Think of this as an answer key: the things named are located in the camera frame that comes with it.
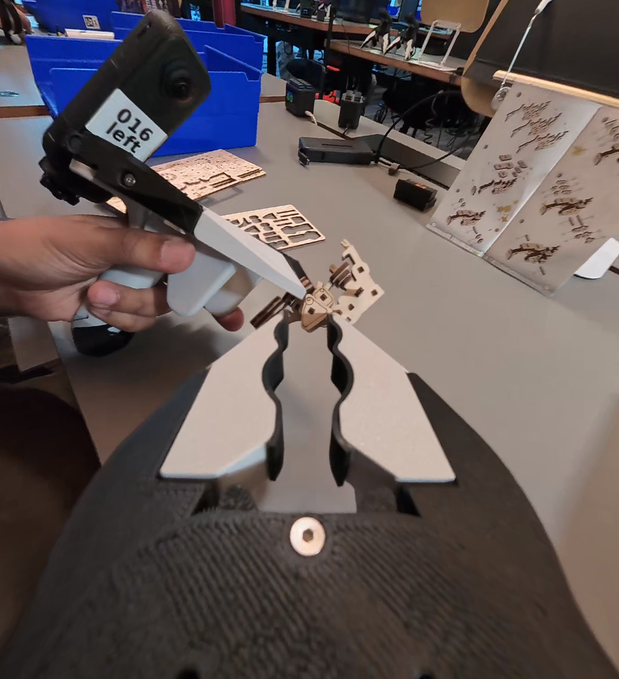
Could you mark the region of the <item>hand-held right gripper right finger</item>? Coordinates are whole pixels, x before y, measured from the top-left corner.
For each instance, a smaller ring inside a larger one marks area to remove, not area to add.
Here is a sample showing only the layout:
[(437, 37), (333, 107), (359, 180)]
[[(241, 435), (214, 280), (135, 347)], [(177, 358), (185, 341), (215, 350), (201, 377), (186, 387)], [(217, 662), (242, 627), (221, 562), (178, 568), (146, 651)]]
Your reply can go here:
[(338, 486), (446, 484), (456, 480), (416, 394), (415, 375), (340, 318), (328, 320), (329, 460)]

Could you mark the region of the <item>wooden puzzle model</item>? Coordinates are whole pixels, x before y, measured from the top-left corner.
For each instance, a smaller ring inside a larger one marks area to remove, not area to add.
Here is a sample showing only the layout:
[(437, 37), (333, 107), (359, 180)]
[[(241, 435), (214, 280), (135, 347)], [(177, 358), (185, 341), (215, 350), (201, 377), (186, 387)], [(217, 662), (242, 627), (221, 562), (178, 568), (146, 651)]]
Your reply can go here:
[(296, 298), (286, 293), (273, 298), (250, 320), (251, 325), (257, 329), (283, 311), (289, 312), (290, 323), (299, 321), (308, 333), (325, 327), (331, 316), (350, 325), (356, 323), (382, 297), (383, 289), (375, 284), (368, 264), (356, 248), (347, 240), (341, 241), (341, 246), (341, 262), (330, 266), (327, 283), (313, 283), (297, 259), (286, 255), (304, 286), (305, 295)]

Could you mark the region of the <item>grey desk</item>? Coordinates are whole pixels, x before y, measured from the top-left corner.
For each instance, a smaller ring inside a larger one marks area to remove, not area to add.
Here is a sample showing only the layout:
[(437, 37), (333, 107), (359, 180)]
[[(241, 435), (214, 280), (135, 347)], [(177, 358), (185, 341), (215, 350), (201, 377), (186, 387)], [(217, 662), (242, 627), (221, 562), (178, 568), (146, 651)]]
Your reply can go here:
[[(39, 183), (48, 117), (0, 120), (0, 202), (10, 216), (74, 214)], [(256, 146), (236, 153), (266, 176), (204, 203), (226, 215), (292, 204), (325, 241), (295, 250), (325, 280), (348, 240), (385, 295), (356, 328), (418, 374), (509, 467), (560, 555), (594, 633), (619, 668), (619, 274), (571, 279), (556, 298), (429, 231), (428, 217), (392, 199), (395, 178), (376, 167), (297, 161), (299, 137), (325, 130), (260, 108)], [(280, 386), (287, 459), (263, 496), (280, 510), (344, 511), (351, 489), (332, 487), (326, 459), (337, 391), (325, 337), (290, 329)], [(59, 355), (102, 462), (194, 371), (250, 332), (228, 334), (206, 313), (164, 317), (108, 359), (73, 349), (54, 324)]]

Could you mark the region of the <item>person's left hand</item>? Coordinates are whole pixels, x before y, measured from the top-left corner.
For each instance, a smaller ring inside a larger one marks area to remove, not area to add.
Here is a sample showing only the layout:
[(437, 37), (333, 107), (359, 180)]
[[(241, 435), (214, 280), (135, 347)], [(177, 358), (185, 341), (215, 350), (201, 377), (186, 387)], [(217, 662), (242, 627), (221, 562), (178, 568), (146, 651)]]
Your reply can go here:
[(180, 236), (135, 230), (105, 216), (0, 221), (0, 317), (71, 321), (93, 316), (137, 333), (169, 313), (165, 285), (131, 289), (100, 276), (111, 267), (184, 272), (195, 248)]

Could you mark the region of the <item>wooden puzzle parts sheet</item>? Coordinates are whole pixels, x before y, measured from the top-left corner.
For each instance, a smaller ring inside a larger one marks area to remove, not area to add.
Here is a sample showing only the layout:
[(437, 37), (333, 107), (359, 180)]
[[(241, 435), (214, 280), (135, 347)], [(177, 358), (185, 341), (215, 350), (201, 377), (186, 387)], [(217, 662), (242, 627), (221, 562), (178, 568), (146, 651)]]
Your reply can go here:
[(263, 168), (223, 149), (154, 165), (152, 169), (195, 201), (266, 175)]
[(293, 205), (259, 208), (224, 215), (223, 218), (275, 250), (290, 250), (313, 242), (324, 235)]

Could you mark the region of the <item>blue plastic bin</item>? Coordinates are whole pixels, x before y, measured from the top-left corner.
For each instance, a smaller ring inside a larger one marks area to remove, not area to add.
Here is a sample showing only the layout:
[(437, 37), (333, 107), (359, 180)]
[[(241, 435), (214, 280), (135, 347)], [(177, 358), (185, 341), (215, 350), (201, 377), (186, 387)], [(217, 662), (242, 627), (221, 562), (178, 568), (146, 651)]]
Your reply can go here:
[[(116, 39), (124, 39), (144, 15), (138, 13), (112, 12), (111, 25)], [(263, 70), (264, 37), (252, 31), (229, 24), (219, 28), (213, 22), (177, 19), (194, 48), (204, 53), (206, 46), (222, 52), (252, 68)]]
[[(27, 38), (34, 80), (51, 117), (63, 111), (120, 44), (121, 40)], [(210, 95), (155, 157), (256, 144), (262, 71), (208, 46), (199, 56), (210, 75)]]

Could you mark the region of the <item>black power strip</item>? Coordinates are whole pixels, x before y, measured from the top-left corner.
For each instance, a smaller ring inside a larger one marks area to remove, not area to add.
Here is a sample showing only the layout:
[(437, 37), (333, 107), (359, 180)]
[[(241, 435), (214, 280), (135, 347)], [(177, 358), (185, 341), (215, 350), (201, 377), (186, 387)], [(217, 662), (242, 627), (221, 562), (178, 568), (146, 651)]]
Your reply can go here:
[(298, 160), (305, 167), (315, 163), (369, 165), (375, 161), (375, 153), (362, 139), (300, 137)]

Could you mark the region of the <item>black charger green label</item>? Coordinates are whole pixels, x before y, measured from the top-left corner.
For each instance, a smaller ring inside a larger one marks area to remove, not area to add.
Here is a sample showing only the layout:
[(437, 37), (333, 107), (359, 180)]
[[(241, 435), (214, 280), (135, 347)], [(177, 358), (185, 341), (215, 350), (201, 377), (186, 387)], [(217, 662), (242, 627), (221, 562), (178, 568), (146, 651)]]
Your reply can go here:
[(316, 90), (309, 82), (291, 77), (287, 81), (285, 106), (296, 117), (312, 117)]

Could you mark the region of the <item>black charger box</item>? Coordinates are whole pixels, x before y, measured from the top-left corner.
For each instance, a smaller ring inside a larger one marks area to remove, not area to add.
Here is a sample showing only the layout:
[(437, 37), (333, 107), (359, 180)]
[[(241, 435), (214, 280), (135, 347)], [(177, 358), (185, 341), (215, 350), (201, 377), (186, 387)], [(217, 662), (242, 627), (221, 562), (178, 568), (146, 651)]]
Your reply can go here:
[(340, 130), (357, 130), (364, 110), (365, 99), (358, 90), (346, 90), (339, 101), (337, 126)]

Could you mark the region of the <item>black battery pack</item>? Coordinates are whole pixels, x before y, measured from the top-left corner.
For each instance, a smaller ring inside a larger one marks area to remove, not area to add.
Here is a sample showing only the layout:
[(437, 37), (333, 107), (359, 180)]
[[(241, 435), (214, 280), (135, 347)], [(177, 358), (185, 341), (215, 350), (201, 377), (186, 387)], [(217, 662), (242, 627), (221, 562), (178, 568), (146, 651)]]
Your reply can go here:
[(394, 200), (418, 211), (425, 212), (436, 203), (438, 190), (411, 179), (399, 179), (396, 183)]

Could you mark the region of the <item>person's olive clothing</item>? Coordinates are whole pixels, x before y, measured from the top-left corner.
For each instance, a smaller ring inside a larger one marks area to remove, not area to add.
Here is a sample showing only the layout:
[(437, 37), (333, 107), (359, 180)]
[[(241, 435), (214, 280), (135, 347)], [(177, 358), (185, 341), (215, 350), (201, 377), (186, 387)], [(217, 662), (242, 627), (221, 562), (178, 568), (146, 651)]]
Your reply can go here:
[(39, 388), (0, 384), (0, 653), (99, 468), (72, 405)]

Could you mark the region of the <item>white stand foot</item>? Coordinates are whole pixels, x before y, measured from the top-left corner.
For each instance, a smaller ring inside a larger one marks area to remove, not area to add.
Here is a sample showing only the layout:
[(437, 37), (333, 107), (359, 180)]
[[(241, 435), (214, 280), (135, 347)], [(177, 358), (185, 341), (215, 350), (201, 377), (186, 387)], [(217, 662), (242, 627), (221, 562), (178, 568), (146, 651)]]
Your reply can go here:
[(598, 280), (611, 268), (618, 257), (619, 241), (609, 238), (577, 269), (574, 275), (584, 280)]

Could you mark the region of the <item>assembly instruction sheet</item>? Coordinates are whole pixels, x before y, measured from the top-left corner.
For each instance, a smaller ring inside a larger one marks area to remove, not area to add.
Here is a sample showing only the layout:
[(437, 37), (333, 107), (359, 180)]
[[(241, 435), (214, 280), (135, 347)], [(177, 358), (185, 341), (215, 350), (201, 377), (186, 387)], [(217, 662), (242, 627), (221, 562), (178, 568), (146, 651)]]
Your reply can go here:
[(553, 296), (619, 232), (619, 109), (506, 100), (427, 228)]

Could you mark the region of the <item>tan rounded board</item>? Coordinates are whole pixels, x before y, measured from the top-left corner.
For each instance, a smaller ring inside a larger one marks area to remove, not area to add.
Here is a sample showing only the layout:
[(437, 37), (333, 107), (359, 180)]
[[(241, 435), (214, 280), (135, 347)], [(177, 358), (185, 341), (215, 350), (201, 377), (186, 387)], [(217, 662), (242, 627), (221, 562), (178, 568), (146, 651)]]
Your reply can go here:
[(431, 25), (434, 21), (460, 24), (461, 30), (473, 33), (484, 22), (489, 1), (421, 1), (420, 21)]

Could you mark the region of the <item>black display board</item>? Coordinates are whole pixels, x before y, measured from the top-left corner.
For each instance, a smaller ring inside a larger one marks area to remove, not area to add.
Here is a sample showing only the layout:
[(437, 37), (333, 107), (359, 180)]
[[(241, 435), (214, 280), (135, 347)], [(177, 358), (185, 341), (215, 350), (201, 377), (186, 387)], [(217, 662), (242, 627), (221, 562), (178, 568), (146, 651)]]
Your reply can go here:
[[(466, 104), (493, 115), (506, 71), (539, 1), (501, 1), (468, 58)], [(511, 75), (560, 83), (619, 100), (619, 1), (548, 1), (519, 51)]]

